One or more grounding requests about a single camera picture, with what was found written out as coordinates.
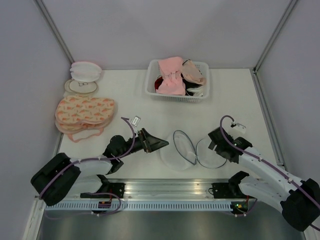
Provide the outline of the white mesh laundry bag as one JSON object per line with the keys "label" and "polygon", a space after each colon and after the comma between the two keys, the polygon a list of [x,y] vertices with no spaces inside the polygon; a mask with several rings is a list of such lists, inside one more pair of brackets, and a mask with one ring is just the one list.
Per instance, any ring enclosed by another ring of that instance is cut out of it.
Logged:
{"label": "white mesh laundry bag", "polygon": [[159,150],[159,156],[171,170],[181,172],[197,165],[214,170],[227,163],[227,159],[216,154],[216,147],[208,136],[193,144],[184,131],[175,130],[167,141],[169,145]]}

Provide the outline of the peach beige bra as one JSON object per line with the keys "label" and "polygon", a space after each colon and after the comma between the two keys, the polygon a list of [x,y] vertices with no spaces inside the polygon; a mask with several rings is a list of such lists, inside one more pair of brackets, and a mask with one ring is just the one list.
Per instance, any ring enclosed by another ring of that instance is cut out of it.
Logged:
{"label": "peach beige bra", "polygon": [[196,65],[189,59],[182,63],[180,72],[183,75],[183,78],[189,83],[202,86],[207,83],[207,79],[202,75]]}

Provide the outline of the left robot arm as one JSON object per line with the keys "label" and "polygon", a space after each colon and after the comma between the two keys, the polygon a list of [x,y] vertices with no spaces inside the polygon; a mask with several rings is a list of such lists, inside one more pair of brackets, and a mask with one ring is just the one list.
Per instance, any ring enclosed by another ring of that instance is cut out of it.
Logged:
{"label": "left robot arm", "polygon": [[149,154],[168,145],[168,141],[149,134],[144,128],[128,140],[115,135],[99,157],[71,159],[64,152],[58,153],[31,178],[30,183],[47,206],[77,194],[104,198],[109,193],[106,176],[124,165],[122,158],[139,151]]}

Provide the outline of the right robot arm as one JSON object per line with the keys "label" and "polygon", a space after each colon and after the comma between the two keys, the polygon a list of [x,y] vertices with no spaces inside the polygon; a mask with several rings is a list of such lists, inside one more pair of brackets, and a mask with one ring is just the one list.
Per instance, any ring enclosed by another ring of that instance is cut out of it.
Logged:
{"label": "right robot arm", "polygon": [[320,186],[313,179],[303,180],[266,161],[243,137],[232,138],[223,128],[208,134],[209,149],[231,163],[249,169],[233,175],[225,187],[232,198],[253,197],[281,213],[286,222],[303,232],[320,216]]}

